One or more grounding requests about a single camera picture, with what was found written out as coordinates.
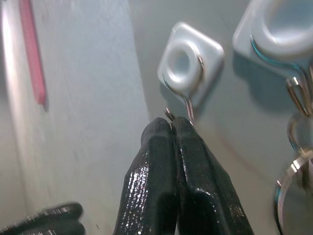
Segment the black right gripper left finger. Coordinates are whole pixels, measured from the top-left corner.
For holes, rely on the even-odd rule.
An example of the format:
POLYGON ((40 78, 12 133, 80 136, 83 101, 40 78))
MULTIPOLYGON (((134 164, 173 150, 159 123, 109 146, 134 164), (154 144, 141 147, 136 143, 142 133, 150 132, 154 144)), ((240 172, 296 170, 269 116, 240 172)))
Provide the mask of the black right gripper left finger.
POLYGON ((140 149, 124 177, 118 235, 173 235, 178 195, 172 130, 156 118, 142 132, 140 149))

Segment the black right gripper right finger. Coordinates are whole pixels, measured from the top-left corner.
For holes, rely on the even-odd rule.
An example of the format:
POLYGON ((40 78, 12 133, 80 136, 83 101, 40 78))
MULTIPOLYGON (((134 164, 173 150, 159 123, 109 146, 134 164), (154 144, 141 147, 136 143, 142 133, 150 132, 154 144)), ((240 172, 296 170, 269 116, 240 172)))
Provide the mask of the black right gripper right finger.
POLYGON ((230 176, 184 117, 172 122, 181 235, 252 235, 230 176))

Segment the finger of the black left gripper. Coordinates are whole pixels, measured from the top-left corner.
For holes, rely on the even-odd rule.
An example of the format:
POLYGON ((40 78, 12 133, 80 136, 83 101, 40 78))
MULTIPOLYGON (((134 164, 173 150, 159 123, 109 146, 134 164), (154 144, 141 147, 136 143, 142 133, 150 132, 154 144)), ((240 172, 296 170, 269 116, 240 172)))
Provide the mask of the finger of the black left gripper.
POLYGON ((83 207, 77 202, 66 203, 47 208, 28 216, 25 222, 54 222, 63 220, 79 220, 83 214, 83 207))
POLYGON ((85 227, 75 219, 28 223, 5 227, 1 235, 84 235, 85 227))

